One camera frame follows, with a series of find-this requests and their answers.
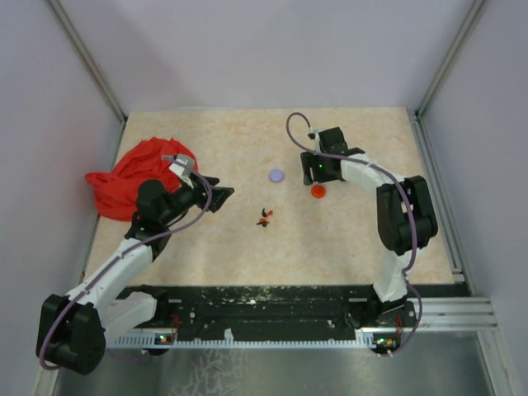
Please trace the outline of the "lilac earbud charging case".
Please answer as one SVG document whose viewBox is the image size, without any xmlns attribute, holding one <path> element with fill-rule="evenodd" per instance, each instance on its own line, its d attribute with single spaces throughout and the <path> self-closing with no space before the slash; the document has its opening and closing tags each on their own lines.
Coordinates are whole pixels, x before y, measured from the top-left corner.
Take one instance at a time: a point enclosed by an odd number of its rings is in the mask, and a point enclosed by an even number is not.
<svg viewBox="0 0 528 396">
<path fill-rule="evenodd" d="M 270 170 L 270 172 L 268 174 L 268 178 L 273 183 L 280 183 L 280 182 L 284 181 L 285 173 L 284 173 L 283 170 L 281 170 L 279 168 L 275 168 L 275 169 Z"/>
</svg>

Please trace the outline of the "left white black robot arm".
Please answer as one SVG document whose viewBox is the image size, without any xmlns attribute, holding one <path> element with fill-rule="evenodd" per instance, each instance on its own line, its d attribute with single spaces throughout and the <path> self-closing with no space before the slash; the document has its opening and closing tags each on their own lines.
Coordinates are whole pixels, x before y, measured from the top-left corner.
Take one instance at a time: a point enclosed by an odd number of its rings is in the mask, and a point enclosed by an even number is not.
<svg viewBox="0 0 528 396">
<path fill-rule="evenodd" d="M 172 308 L 155 294 L 119 294 L 167 246 L 170 228 L 196 206 L 216 212 L 234 193 L 216 177 L 182 177 L 174 192 L 159 180 L 138 189 L 136 211 L 129 230 L 111 257 L 90 277 L 65 295 L 50 295 L 42 304 L 35 354 L 42 369 L 65 368 L 81 375 L 95 370 L 107 347 L 141 323 L 166 325 Z"/>
</svg>

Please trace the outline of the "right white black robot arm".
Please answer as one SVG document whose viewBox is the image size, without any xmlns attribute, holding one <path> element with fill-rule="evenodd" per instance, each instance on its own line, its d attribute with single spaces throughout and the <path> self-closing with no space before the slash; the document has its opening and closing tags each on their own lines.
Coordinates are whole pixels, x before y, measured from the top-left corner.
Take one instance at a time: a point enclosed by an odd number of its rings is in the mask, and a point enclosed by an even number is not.
<svg viewBox="0 0 528 396">
<path fill-rule="evenodd" d="M 364 150 L 350 148 L 334 127 L 308 133 L 313 150 L 300 154 L 303 183 L 351 182 L 375 195 L 377 229 L 385 254 L 373 284 L 377 300 L 368 307 L 370 320 L 388 326 L 398 316 L 395 301 L 408 293 L 406 274 L 421 249 L 438 233 L 438 223 L 424 177 L 403 177 L 382 168 Z"/>
</svg>

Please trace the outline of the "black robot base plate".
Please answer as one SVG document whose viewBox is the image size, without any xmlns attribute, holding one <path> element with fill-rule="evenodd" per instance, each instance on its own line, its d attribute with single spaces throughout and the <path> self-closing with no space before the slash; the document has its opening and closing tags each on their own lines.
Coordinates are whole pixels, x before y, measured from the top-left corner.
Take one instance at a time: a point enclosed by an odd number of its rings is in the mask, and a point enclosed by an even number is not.
<svg viewBox="0 0 528 396">
<path fill-rule="evenodd" d="M 367 285 L 140 286 L 161 311 L 138 329 L 166 328 L 179 341 L 237 342 L 353 340 L 362 328 L 399 333 L 417 320 L 403 298 L 380 303 Z"/>
</svg>

